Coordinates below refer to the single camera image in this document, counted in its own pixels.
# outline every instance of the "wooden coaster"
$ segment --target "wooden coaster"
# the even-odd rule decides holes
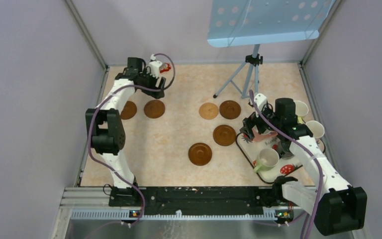
[[[211,148],[205,143],[193,144],[188,150],[188,158],[197,166],[204,166],[211,160]]]
[[[137,113],[137,106],[132,101],[127,101],[125,103],[124,109],[121,112],[121,119],[122,120],[129,120],[130,118],[134,117],[134,115]]]
[[[214,141],[221,146],[230,146],[235,142],[236,132],[229,125],[219,125],[213,131]]]
[[[204,103],[201,105],[198,113],[203,119],[212,120],[219,114],[219,109],[213,103]]]
[[[225,119],[233,120],[241,114],[241,107],[235,101],[225,101],[220,105],[219,111]]]
[[[152,100],[147,102],[144,106],[144,114],[151,118],[156,119],[165,113],[165,104],[160,100]]]

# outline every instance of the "red object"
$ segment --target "red object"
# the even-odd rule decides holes
[[[169,63],[163,63],[162,69],[160,70],[160,73],[167,72],[171,69],[171,65]]]
[[[295,166],[292,164],[285,165],[281,168],[281,174],[288,174],[295,170]]]

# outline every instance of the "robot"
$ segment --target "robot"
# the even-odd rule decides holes
[[[101,164],[111,170],[113,189],[120,194],[132,195],[132,188],[137,191],[138,189],[123,152],[125,131],[119,113],[128,98],[138,89],[155,99],[164,97],[164,90],[172,81],[165,87],[166,79],[160,77],[162,65],[162,62],[156,60],[155,55],[151,56],[148,66],[141,58],[129,57],[127,67],[116,76],[114,85],[103,102],[97,108],[86,111],[87,129],[90,129],[88,132],[90,147],[101,154],[105,161]],[[257,127],[258,132],[266,130],[280,132],[278,138],[281,147],[285,152],[292,153],[300,159],[319,191],[316,193],[307,189],[293,177],[280,176],[271,189],[276,200],[292,202],[307,213],[311,215],[314,213],[314,223],[323,235],[362,228],[367,205],[365,191],[361,187],[353,187],[330,164],[318,148],[309,128],[298,123],[293,100],[277,99],[276,110],[273,111],[265,95],[254,96],[251,91],[250,99],[250,105],[255,111],[248,118],[244,118],[240,131],[249,139],[254,138],[253,127]],[[105,122],[107,129],[99,128],[99,125]],[[129,197],[123,205],[134,203],[133,197]]]

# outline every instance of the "white wall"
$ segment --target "white wall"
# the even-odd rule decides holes
[[[368,195],[382,237],[382,1],[347,0],[307,65],[342,174]]]
[[[50,236],[102,74],[62,0],[0,0],[0,238]]]
[[[242,62],[253,46],[208,44],[210,0],[74,0],[108,65],[163,52],[177,63]],[[310,41],[264,44],[265,62],[300,61]]]

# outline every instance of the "tripod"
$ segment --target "tripod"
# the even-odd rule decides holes
[[[241,98],[242,99],[245,99],[245,98],[249,98],[250,96],[247,95],[247,91],[248,91],[248,86],[250,84],[250,80],[251,80],[251,74],[253,72],[253,68],[254,68],[254,92],[255,94],[258,93],[258,65],[262,64],[263,63],[263,57],[260,56],[260,54],[258,54],[258,50],[260,49],[260,45],[259,44],[256,44],[254,45],[254,50],[253,50],[253,54],[252,55],[248,55],[245,57],[245,61],[238,67],[238,69],[236,69],[236,71],[232,74],[232,76],[225,82],[225,84],[223,84],[223,86],[216,92],[216,94],[213,95],[213,98],[216,98],[220,92],[223,91],[223,89],[225,89],[225,87],[229,84],[229,83],[232,83],[233,86],[239,91],[239,93],[241,93]],[[233,82],[233,78],[235,78],[235,76],[242,70],[242,68],[244,68],[245,64],[249,63],[250,64],[250,67],[248,68],[248,73],[247,73],[247,79],[245,80],[245,84],[244,84],[244,89],[241,91],[241,89],[235,84],[235,82]]]

